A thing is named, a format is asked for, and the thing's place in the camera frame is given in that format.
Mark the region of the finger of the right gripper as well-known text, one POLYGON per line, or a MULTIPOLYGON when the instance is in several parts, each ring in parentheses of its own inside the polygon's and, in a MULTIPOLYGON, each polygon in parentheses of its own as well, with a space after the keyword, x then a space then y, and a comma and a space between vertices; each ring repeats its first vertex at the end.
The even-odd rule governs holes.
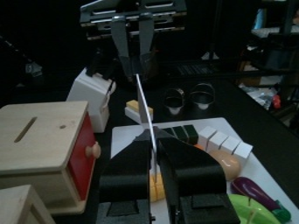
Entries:
POLYGON ((127 18, 114 16, 111 22, 111 35, 115 42, 118 57, 123 66, 126 77, 132 80, 134 72, 130 59, 128 41, 127 41, 127 18))
POLYGON ((142 74, 148 74, 152 68, 155 54, 152 52, 152 40, 155 36, 154 14, 144 12, 139 15, 139 61, 142 74))

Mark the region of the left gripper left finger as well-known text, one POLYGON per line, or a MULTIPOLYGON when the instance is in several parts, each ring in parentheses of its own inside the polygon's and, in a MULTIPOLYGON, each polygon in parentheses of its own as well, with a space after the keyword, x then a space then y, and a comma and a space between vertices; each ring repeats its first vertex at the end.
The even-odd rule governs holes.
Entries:
POLYGON ((151 157, 152 140, 146 130, 110 159, 102 172, 96 224, 152 224, 151 157))

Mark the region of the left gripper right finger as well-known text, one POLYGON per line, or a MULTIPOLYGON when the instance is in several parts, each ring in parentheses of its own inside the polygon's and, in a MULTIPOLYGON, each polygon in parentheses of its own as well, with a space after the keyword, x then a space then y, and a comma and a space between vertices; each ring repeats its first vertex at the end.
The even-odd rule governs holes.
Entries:
POLYGON ((170 223, 240 224, 220 163, 162 129, 156 143, 170 223))

